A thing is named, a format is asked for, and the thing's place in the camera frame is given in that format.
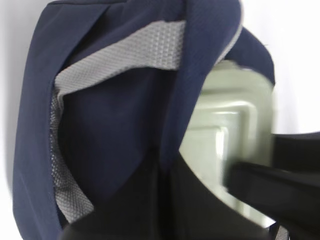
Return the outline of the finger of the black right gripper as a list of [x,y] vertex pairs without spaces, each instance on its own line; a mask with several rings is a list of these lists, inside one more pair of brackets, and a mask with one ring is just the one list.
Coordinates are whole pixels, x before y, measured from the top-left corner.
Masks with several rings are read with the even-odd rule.
[[237,162],[227,191],[283,226],[293,240],[320,238],[320,176]]
[[272,166],[290,172],[319,172],[320,133],[275,134]]

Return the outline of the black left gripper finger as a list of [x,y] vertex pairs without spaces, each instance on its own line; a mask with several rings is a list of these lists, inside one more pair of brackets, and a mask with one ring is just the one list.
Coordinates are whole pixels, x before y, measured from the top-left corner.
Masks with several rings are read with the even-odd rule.
[[212,194],[186,162],[162,176],[145,161],[102,207],[66,226],[63,240],[268,240],[269,233]]

